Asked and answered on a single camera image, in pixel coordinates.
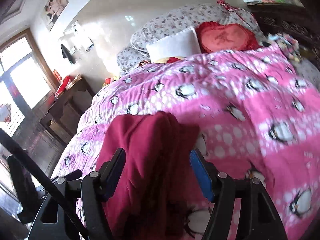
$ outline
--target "pink blanket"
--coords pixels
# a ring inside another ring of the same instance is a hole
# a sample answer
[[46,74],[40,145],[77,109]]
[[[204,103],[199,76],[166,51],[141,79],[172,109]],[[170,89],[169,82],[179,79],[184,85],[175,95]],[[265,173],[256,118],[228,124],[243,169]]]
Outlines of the pink blanket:
[[[320,206],[319,109],[318,91],[294,74],[277,44],[150,64],[99,91],[53,175],[93,170],[116,116],[170,112],[181,124],[200,126],[197,147],[220,171],[264,182],[288,238],[296,240]],[[211,205],[197,193],[187,204],[186,238],[200,239]],[[238,202],[229,239],[239,210]]]

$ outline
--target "black chair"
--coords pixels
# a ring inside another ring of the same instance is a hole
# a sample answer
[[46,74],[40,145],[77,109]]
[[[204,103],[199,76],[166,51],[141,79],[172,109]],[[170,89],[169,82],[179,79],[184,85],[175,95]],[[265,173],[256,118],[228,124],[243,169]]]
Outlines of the black chair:
[[[17,216],[22,224],[33,222],[48,193],[41,185],[35,187],[30,172],[13,155],[7,157],[7,162],[11,179],[20,201]],[[82,171],[75,170],[64,176],[64,178],[67,181],[71,181],[79,179],[81,176]],[[57,179],[58,177],[55,177],[51,181],[54,183]]]

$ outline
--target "wooden headboard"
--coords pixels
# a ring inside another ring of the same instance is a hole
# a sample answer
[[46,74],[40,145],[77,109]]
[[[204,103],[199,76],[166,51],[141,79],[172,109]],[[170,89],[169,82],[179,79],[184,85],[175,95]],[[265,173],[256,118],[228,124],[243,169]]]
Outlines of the wooden headboard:
[[307,58],[320,70],[320,25],[295,5],[249,5],[264,34],[287,33],[308,48]]

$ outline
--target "framed picture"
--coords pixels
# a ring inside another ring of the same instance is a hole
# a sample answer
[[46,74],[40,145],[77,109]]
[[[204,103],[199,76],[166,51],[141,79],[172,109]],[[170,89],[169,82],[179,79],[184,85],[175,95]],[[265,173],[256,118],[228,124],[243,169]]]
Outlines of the framed picture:
[[42,10],[41,17],[49,32],[67,4],[67,0],[48,0],[46,3]]

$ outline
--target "white pillow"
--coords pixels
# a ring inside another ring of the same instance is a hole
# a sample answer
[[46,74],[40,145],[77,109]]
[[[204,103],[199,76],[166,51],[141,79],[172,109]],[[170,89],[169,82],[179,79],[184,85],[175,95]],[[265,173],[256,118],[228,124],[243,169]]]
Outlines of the white pillow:
[[153,44],[147,44],[146,48],[151,62],[156,62],[165,57],[189,57],[201,53],[193,26],[176,34],[166,36]]

